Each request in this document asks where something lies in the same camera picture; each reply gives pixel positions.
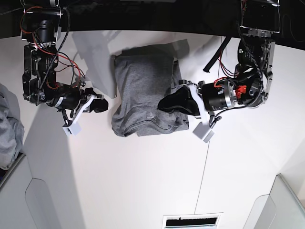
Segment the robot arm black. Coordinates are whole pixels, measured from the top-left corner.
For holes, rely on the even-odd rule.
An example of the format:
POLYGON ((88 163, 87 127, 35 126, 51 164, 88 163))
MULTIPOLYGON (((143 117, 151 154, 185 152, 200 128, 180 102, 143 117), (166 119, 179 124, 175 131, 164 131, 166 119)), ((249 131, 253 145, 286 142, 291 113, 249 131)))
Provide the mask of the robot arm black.
POLYGON ((219 62, 224 76, 213 83, 180 80, 180 88, 158 103, 159 110, 200 118, 209 113, 209 126, 213 127, 226 111, 257 108, 267 101, 273 79, 275 40, 272 34, 281 31, 280 2, 242 0, 240 11, 236 27, 241 40, 235 70, 228 70, 222 61, 231 40, 227 36, 203 69, 209 73, 211 67, 219 62))
POLYGON ((77 63, 57 47, 61 33, 61 17, 67 16, 67 30, 71 17, 58 0, 23 0, 24 13, 20 20, 20 37, 28 42, 24 47, 23 97, 32 104, 46 104, 62 113, 65 126, 76 123, 83 113, 102 113, 108 102, 102 94, 85 87, 85 75, 77 63), (72 69, 70 84, 57 81, 60 59, 68 61, 72 69))

